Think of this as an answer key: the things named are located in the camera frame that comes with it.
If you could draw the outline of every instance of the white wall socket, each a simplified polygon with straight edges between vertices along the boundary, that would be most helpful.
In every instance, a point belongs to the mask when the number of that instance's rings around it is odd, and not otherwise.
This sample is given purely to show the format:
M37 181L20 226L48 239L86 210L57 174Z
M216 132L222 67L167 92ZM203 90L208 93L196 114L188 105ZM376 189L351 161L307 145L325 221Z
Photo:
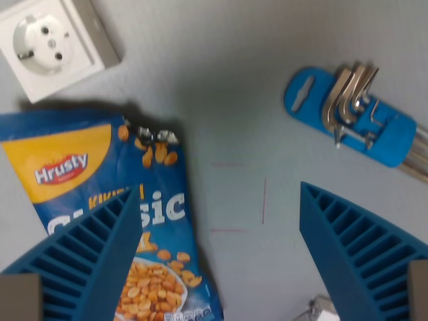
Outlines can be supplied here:
M27 0L1 12L0 49L31 102L119 62L89 0Z

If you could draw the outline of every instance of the blue packaging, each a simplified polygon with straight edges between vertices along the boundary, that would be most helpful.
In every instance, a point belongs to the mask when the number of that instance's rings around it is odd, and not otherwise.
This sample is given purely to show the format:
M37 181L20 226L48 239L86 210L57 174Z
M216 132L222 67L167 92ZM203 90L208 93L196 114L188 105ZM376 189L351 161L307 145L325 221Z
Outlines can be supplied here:
M173 133L131 126L119 114L48 110L1 116L0 141L48 234L139 186L143 234L114 321L223 320L199 271L185 157Z

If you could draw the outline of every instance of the allen key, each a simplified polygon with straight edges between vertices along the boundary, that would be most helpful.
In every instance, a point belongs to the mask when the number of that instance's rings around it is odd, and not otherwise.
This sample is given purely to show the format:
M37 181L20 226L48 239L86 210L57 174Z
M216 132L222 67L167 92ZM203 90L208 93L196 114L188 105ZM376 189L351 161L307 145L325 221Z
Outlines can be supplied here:
M428 130L396 108L368 94L378 68L356 64L334 76L306 68L291 80L284 104L294 118L334 137L376 161L428 183ZM300 107L292 110L307 79L314 83Z

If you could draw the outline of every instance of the snack bag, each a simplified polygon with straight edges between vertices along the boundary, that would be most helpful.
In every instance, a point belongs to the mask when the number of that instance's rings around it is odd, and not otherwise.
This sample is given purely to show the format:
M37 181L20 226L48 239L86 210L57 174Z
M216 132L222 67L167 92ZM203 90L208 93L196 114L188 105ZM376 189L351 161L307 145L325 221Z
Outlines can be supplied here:
M49 234L139 186L143 234L115 321L223 320L197 265L185 159L173 133L118 114L42 111L1 116L0 140Z

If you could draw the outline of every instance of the gray floor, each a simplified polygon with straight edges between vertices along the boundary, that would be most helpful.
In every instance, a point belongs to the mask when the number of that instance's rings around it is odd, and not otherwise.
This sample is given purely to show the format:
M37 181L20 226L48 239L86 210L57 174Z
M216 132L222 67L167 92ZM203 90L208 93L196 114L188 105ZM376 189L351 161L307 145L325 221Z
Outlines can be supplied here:
M0 9L14 1L0 0ZM291 119L282 96L307 65L372 61L372 93L428 125L428 2L94 0L122 63L56 98L138 106L179 123L198 239L226 320L289 321L326 290L298 231L300 181L428 241L428 187ZM1 111L27 106L0 59ZM0 268L43 229L0 153ZM262 224L266 182L265 219ZM221 232L218 229L244 229Z

